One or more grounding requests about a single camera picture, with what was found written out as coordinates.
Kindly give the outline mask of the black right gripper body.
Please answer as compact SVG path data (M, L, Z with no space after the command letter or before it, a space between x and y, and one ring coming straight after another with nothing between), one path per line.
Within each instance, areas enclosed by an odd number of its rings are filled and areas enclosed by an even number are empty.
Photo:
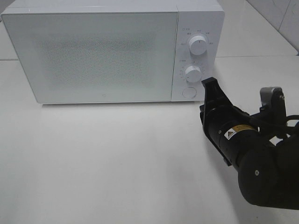
M217 149L258 149L259 134L248 113L233 105L200 106L204 134Z

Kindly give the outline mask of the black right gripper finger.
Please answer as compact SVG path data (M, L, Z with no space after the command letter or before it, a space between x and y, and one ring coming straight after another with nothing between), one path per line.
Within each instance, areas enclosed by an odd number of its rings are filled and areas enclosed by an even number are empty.
M216 78L210 77L201 82L205 89L205 100L202 107L203 110L212 110L222 105L232 105L231 101L221 89Z

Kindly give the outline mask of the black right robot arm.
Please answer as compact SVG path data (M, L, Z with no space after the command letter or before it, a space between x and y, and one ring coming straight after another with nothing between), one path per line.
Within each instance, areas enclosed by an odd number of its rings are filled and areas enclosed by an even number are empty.
M203 131L228 166L238 173L242 196L252 205L299 208L299 127L288 126L298 115L286 115L280 87L260 90L259 113L234 106L211 77L202 81Z

